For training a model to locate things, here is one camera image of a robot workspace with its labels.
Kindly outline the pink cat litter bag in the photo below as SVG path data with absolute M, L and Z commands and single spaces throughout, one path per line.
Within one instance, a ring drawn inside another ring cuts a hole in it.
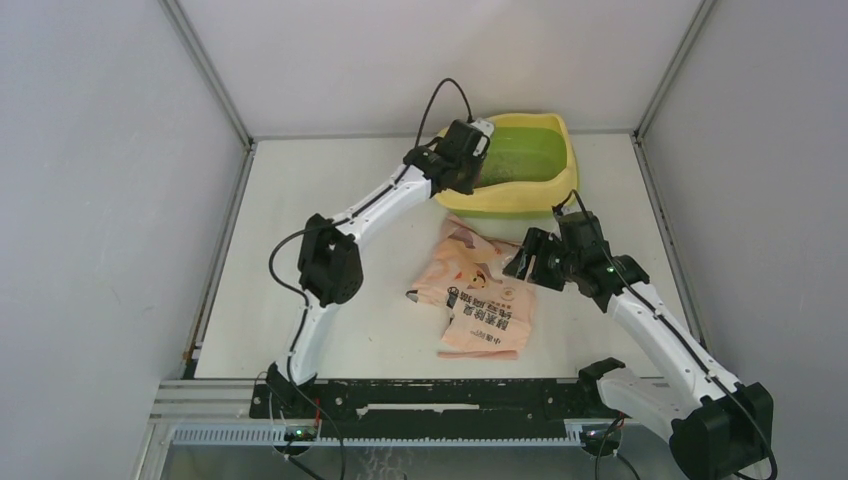
M 527 345 L 537 306 L 536 289 L 503 273 L 518 246 L 480 235 L 450 214 L 423 273 L 406 296 L 446 311 L 441 336 L 445 360 L 514 361 Z

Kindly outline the green cat litter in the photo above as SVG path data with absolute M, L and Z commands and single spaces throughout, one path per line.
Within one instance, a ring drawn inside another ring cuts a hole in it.
M 510 182 L 545 182 L 567 166 L 567 153 L 558 144 L 494 144 L 488 151 L 478 187 Z

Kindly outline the yellow green litter box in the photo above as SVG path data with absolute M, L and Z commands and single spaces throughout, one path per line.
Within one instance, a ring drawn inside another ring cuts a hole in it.
M 446 190 L 435 196 L 458 216 L 498 219 L 545 217 L 580 188 L 580 174 L 564 119 L 556 113 L 504 113 L 471 195 Z

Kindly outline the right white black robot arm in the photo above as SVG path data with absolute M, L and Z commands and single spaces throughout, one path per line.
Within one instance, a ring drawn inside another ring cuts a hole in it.
M 561 291 L 568 283 L 639 345 L 665 381 L 658 387 L 613 357 L 578 373 L 578 402 L 592 416 L 610 409 L 664 440 L 689 479 L 744 478 L 761 461 L 778 475 L 771 447 L 774 401 L 760 383 L 743 384 L 665 306 L 649 274 L 614 255 L 591 212 L 557 219 L 559 231 L 527 230 L 506 276 Z

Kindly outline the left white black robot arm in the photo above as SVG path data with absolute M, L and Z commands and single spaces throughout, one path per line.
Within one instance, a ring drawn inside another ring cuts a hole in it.
M 277 255 L 287 243 L 302 240 L 298 283 L 282 285 L 303 299 L 301 318 L 266 377 L 274 404 L 286 415 L 298 417 L 311 407 L 307 384 L 317 376 L 332 318 L 363 284 L 364 247 L 383 227 L 445 190 L 472 194 L 494 131 L 483 118 L 453 121 L 444 135 L 410 149 L 392 175 L 361 201 L 334 216 L 314 214 L 272 249 Z

